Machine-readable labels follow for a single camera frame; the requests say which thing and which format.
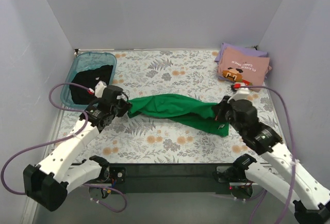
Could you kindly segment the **green t shirt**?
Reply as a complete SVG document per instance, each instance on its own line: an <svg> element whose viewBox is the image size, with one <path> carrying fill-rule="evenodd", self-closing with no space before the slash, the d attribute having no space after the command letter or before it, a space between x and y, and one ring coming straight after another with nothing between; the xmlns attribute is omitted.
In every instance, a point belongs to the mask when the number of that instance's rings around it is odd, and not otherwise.
<svg viewBox="0 0 330 224"><path fill-rule="evenodd" d="M152 95L135 98L129 102L130 118L142 114L157 119L169 119L221 137L229 134L228 122L221 121L212 109L216 106L215 103L202 102L180 94Z"/></svg>

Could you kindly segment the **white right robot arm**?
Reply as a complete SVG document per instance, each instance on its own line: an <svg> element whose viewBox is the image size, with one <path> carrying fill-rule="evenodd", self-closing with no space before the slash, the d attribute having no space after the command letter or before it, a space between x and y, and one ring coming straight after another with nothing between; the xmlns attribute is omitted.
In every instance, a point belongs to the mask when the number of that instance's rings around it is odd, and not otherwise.
<svg viewBox="0 0 330 224"><path fill-rule="evenodd" d="M285 206L276 220L280 223L291 211L298 223L329 223L329 189L319 183L295 158L279 134L259 121L257 109L246 99L247 86L238 86L213 107L217 121L227 121L243 142L277 171L264 168L253 157L242 155L233 165L245 177L271 193Z"/></svg>

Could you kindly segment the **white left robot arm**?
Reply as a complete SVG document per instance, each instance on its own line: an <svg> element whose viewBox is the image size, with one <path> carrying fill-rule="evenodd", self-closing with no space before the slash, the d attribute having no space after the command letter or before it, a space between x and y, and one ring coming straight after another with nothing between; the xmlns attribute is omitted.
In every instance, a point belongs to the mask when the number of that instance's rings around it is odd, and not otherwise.
<svg viewBox="0 0 330 224"><path fill-rule="evenodd" d="M78 166L74 160L115 117L122 117L130 109L123 89L100 81L88 90L94 100L80 115L64 141L37 165L28 165L23 171L25 194L49 211L57 210L68 193L88 182L107 188L125 180L124 168L113 168L99 156L92 156Z"/></svg>

